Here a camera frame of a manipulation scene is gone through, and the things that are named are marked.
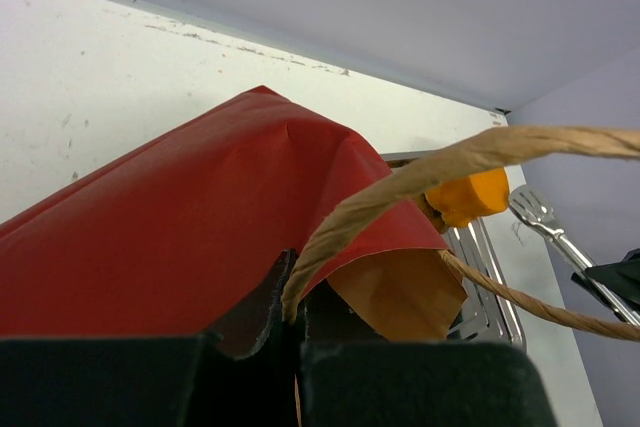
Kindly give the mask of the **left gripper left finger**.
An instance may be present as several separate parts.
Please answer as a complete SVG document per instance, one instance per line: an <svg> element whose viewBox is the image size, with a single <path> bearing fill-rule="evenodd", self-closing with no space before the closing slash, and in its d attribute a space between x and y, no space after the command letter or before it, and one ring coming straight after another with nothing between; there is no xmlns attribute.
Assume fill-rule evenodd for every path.
<svg viewBox="0 0 640 427"><path fill-rule="evenodd" d="M244 359L267 342L273 325L281 320L282 289L295 262L295 250L282 251L260 283L206 327L222 354Z"/></svg>

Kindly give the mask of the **steel tongs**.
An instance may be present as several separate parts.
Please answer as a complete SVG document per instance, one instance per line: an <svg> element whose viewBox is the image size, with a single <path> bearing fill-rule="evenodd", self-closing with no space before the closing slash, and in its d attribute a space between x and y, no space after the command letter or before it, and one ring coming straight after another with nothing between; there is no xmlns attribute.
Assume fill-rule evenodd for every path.
<svg viewBox="0 0 640 427"><path fill-rule="evenodd" d="M590 280L586 270L594 267L593 260L582 252L566 235L553 208L528 185L515 188L508 197L509 209L528 227L548 241L572 266L579 283L601 300L620 319L639 326L639 312L605 285Z"/></svg>

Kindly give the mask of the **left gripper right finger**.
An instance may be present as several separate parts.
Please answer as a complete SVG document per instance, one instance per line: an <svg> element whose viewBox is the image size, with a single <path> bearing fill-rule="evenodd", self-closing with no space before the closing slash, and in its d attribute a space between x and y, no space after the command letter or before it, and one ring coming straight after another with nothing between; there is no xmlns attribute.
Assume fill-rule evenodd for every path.
<svg viewBox="0 0 640 427"><path fill-rule="evenodd" d="M386 343L327 281L304 298L305 340L311 343Z"/></svg>

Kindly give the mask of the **red paper bag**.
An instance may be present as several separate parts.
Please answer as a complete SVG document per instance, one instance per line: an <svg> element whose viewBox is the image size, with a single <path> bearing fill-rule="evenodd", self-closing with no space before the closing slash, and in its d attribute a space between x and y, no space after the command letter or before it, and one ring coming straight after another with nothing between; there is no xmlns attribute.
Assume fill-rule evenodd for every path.
<svg viewBox="0 0 640 427"><path fill-rule="evenodd" d="M466 300L417 198L552 153L637 159L634 130L492 128L392 171L352 129L258 87L80 179L1 227L1 333L181 335L238 306L277 257L285 291L251 303L294 316L327 282L391 341L442 340Z"/></svg>

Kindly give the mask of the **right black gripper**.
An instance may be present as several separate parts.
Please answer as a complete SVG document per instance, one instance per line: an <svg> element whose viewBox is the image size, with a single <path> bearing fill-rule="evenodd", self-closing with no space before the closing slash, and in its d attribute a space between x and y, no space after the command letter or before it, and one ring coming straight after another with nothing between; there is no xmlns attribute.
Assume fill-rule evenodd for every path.
<svg viewBox="0 0 640 427"><path fill-rule="evenodd" d="M633 311L639 311L639 249L629 251L622 261L589 267L586 275L571 275L571 280L597 299L609 310L613 305L596 289L596 283L604 285Z"/></svg>

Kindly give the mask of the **round orange fake bun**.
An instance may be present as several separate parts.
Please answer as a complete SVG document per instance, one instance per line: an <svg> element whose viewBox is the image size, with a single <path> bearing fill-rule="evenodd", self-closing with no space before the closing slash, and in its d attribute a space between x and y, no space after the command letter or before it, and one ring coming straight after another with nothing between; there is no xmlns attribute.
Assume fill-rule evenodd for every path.
<svg viewBox="0 0 640 427"><path fill-rule="evenodd" d="M444 182L426 192L426 201L447 227L464 228L477 218L508 208L510 188L504 168Z"/></svg>

